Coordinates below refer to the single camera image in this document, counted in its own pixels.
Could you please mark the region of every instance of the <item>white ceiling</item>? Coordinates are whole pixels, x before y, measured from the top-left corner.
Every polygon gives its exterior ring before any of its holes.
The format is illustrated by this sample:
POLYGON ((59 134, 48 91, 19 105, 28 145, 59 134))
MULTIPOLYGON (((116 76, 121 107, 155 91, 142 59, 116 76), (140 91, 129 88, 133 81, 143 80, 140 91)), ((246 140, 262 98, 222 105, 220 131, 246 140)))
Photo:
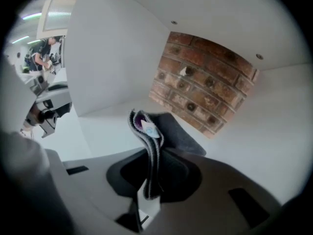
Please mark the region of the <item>white ceiling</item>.
POLYGON ((301 32, 278 0, 135 1, 171 31, 219 43, 261 70, 311 61, 301 32))

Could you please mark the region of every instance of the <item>red brick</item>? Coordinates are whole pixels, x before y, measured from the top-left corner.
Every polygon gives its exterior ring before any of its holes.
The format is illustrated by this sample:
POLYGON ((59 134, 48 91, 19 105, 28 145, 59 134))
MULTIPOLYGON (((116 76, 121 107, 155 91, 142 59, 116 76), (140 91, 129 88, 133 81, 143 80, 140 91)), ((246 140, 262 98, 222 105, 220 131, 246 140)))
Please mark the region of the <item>red brick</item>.
POLYGON ((240 101, 237 103, 236 107, 235 107, 235 111, 237 111, 239 109, 239 107, 243 104, 243 102, 245 101, 244 98, 241 98, 240 101))
POLYGON ((183 96, 181 96, 175 92, 173 92, 171 94, 170 101, 173 102, 174 104, 178 105, 181 108, 185 108, 185 105, 188 102, 188 100, 185 97, 183 97, 183 96))
POLYGON ((191 115, 189 115, 183 110, 176 110, 174 113, 177 116, 179 116, 181 119, 183 119, 184 121, 186 121, 187 123, 195 127, 197 130, 200 130, 201 127, 203 126, 203 124, 198 122, 194 117, 192 117, 191 115))
POLYGON ((198 70, 196 68, 191 68, 191 75, 187 75, 186 78, 189 78, 190 80, 196 82, 197 84, 201 86, 205 86, 205 83, 209 77, 208 74, 204 73, 201 70, 198 70))
POLYGON ((213 77, 207 79, 206 88, 233 107, 235 107, 240 100, 235 91, 213 77))
POLYGON ((224 127, 224 123, 220 123, 220 125, 214 130, 215 133, 219 132, 224 127))
POLYGON ((253 79, 252 79, 252 82, 253 82, 253 83, 255 83, 256 80, 258 79, 259 74, 260 74, 260 70, 257 69, 257 70, 255 71, 255 74, 254 74, 253 79))
POLYGON ((193 89, 189 98, 209 111, 214 111, 219 103, 217 99, 198 88, 193 89))
POLYGON ((167 74, 164 83, 170 87, 178 89, 184 93, 190 90, 191 84, 172 74, 167 74))
POLYGON ((219 44, 203 38, 197 38, 193 45, 194 47, 214 55, 221 61, 232 65, 250 79, 254 75, 255 70, 246 59, 219 44))
POLYGON ((183 59, 198 66, 204 65, 205 54, 203 54, 201 51, 194 50, 189 47, 167 43, 164 48, 164 53, 176 56, 180 59, 183 59))
POLYGON ((207 112, 206 110, 198 107, 195 112, 194 112, 194 116, 204 122, 207 121, 207 119, 209 118, 209 116, 211 116, 211 114, 209 112, 207 112))
POLYGON ((210 58, 208 63, 206 63, 205 68, 207 71, 223 78, 231 85, 235 82, 238 76, 238 72, 234 68, 215 58, 210 58))
POLYGON ((167 58, 167 57, 161 57, 159 67, 165 71, 171 72, 171 73, 179 73, 181 62, 167 58))
POLYGON ((163 70, 157 69, 155 74, 155 79, 164 80, 166 76, 166 73, 163 70))
POLYGON ((214 133, 206 127, 202 127, 200 131, 209 139, 214 137, 214 133))
POLYGON ((169 111, 173 111, 174 107, 172 105, 170 105, 168 102, 166 102, 163 98, 159 97, 157 94, 155 94, 154 92, 150 92, 149 93, 149 97, 157 102, 158 104, 162 105, 163 107, 165 107, 167 110, 169 111))
POLYGON ((166 43, 164 53, 169 55, 178 56, 182 50, 182 46, 166 43))
POLYGON ((205 54, 189 47, 182 47, 178 57, 198 66, 204 65, 205 54))
POLYGON ((216 113, 220 115, 226 121, 230 121, 235 114, 231 109, 229 109, 223 103, 219 105, 219 107, 216 110, 216 113))
POLYGON ((155 92, 156 94, 166 98, 170 93, 170 88, 154 81, 151 87, 151 91, 155 92))
POLYGON ((179 32, 171 32, 170 36, 168 37, 168 42, 181 44, 181 45, 189 45, 193 36, 188 34, 183 34, 179 32))
POLYGON ((235 87, 247 95, 253 85, 246 78, 240 76, 235 87))

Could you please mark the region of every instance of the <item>dark shirt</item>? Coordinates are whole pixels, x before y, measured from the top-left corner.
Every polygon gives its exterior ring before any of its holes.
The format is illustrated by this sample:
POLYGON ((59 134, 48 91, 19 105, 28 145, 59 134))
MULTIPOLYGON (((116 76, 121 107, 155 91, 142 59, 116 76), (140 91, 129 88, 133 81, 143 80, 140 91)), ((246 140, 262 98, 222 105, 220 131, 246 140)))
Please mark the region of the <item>dark shirt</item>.
POLYGON ((35 53, 40 54, 40 58, 42 59, 45 55, 50 54, 51 45, 48 44, 48 39, 42 39, 40 42, 38 42, 32 50, 31 58, 30 58, 30 65, 29 70, 30 71, 41 71, 43 69, 42 65, 39 65, 35 62, 35 53))

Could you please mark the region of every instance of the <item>gray plastic surface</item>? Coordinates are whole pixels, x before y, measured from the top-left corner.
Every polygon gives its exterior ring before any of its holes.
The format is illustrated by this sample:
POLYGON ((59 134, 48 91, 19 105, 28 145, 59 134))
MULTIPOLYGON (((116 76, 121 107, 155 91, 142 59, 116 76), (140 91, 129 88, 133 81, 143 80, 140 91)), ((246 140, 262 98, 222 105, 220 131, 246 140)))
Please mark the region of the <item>gray plastic surface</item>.
MULTIPOLYGON (((106 180, 106 170, 141 149, 105 157, 65 162, 65 168, 87 166, 89 171, 74 174, 73 181, 84 189, 93 203, 109 218, 127 212, 129 198, 117 196, 106 180)), ((224 163, 187 152, 169 149, 195 163, 201 170, 202 183, 198 190, 183 202, 161 204, 161 211, 144 231, 147 235, 239 234, 249 225, 228 191, 245 189, 269 214, 279 210, 279 203, 262 187, 224 163)))

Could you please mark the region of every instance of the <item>black knob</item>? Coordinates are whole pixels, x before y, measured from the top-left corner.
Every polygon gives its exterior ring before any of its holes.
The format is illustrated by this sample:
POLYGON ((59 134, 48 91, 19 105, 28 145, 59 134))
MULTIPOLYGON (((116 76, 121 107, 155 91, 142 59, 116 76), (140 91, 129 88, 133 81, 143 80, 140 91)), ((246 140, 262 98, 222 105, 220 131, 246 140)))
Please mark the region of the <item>black knob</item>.
POLYGON ((215 81, 212 77, 209 77, 207 81, 205 82, 205 85, 209 88, 211 88, 214 84, 215 84, 215 81))
POLYGON ((192 76, 192 74, 194 73, 192 67, 187 66, 186 67, 186 76, 192 76))
POLYGON ((193 112, 196 108, 196 105, 194 103, 188 103, 187 104, 187 109, 191 112, 193 112))
POLYGON ((158 78, 159 78, 159 79, 164 79, 164 77, 165 77, 165 74, 164 74, 164 73, 160 73, 160 74, 158 75, 158 78))
POLYGON ((43 76, 39 76, 39 77, 38 77, 38 82, 41 83, 41 84, 44 82, 43 76))

